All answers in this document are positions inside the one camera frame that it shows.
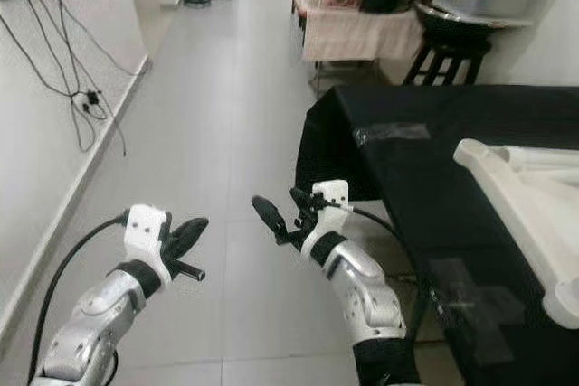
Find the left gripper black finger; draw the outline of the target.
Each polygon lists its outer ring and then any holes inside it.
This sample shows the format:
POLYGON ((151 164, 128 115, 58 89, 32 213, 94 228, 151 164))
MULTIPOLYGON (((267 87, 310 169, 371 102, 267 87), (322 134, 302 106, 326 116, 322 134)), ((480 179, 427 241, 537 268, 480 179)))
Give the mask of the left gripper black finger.
POLYGON ((191 220, 178 225, 178 228, 171 232, 168 242, 168 257, 171 259, 184 257, 192 247, 197 245, 207 226, 208 220, 205 217, 191 218, 191 220))

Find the beige table cloth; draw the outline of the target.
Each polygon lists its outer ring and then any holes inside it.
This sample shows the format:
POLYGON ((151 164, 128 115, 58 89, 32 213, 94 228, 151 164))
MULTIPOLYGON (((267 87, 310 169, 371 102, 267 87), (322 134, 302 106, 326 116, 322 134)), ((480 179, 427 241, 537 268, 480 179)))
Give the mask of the beige table cloth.
POLYGON ((301 57, 307 62, 402 59, 422 43, 422 26, 413 11, 368 14, 323 9, 319 0, 292 0, 303 17, 301 57))

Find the clear tape patch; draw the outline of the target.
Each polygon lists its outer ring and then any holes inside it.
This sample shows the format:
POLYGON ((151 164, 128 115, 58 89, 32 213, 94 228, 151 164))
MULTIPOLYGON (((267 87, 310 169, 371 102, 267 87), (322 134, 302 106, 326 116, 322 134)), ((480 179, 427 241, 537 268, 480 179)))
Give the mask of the clear tape patch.
POLYGON ((477 346, 504 344, 505 325, 525 323, 525 304, 502 286, 481 286, 460 258, 431 259, 440 319, 477 346))

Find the black round stool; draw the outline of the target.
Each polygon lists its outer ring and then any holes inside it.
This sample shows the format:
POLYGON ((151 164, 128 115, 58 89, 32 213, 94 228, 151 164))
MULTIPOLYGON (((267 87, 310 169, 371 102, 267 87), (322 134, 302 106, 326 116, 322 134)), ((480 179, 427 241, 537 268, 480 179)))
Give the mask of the black round stool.
POLYGON ((403 85, 474 85, 481 63, 491 51, 489 42, 443 42, 426 38, 406 73, 403 85))

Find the white plastic table top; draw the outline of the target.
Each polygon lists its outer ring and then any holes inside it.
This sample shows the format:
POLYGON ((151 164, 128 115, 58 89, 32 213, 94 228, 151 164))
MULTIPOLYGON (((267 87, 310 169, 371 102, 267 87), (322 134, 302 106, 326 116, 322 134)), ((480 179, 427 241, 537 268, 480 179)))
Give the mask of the white plastic table top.
POLYGON ((555 324, 579 329, 579 170, 514 171, 505 146, 461 139, 466 167, 545 289, 555 324))

